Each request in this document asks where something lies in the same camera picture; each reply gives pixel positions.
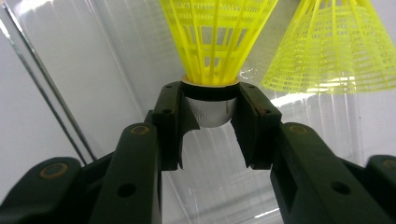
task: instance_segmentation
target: plastic shuttlecock skirt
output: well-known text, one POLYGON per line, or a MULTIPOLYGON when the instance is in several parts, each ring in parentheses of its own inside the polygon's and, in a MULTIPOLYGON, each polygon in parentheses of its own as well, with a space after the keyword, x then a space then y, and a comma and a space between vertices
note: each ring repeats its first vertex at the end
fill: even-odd
POLYGON ((233 83, 277 0, 160 0, 190 82, 233 83))
POLYGON ((396 87, 396 49, 367 0, 303 0, 262 80, 288 92, 396 87))

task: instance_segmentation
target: transparent plastic panel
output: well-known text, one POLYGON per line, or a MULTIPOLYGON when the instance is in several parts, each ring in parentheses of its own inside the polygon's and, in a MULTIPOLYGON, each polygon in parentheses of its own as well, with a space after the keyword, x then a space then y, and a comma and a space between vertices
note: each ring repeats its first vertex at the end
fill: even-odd
MULTIPOLYGON (((7 0, 90 145, 106 155, 122 129, 155 106, 161 87, 185 75, 160 2, 39 2, 7 0), (23 2, 29 4, 21 10, 23 2)), ((242 66, 241 81, 259 85, 299 2, 278 2, 242 66)), ((383 6, 378 14, 391 26, 396 4, 373 3, 383 6)), ((395 41, 396 30, 390 36, 395 41)), ((340 157, 363 164, 396 144, 393 91, 333 96, 261 90, 284 122, 310 125, 340 157)), ((187 133, 182 157, 184 170, 163 175, 164 224, 282 223, 269 172, 246 168, 230 123, 187 133)))

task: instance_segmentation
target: white wall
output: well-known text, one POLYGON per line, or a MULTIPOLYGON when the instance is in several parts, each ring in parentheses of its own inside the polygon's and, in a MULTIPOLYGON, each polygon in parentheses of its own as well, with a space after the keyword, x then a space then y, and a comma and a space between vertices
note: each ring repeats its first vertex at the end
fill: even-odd
POLYGON ((77 153, 0 32, 0 202, 34 165, 77 153))

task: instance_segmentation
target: shuttlecock base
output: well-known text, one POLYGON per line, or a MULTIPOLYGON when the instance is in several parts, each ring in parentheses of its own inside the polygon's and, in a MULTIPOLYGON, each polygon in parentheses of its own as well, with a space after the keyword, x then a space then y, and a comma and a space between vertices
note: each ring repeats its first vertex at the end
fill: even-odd
POLYGON ((195 85, 184 76, 180 88, 201 127, 219 127, 233 117, 239 92, 238 79, 229 86, 211 87, 195 85))

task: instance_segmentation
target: yellow plastic mesh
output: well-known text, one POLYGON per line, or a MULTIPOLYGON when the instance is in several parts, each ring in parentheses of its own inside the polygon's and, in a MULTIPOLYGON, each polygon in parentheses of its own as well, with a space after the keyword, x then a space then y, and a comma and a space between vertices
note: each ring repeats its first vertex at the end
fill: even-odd
POLYGON ((395 88, 396 49, 368 0, 303 0, 262 85, 328 93, 395 88))
POLYGON ((190 82, 233 83, 277 0, 160 0, 190 82))

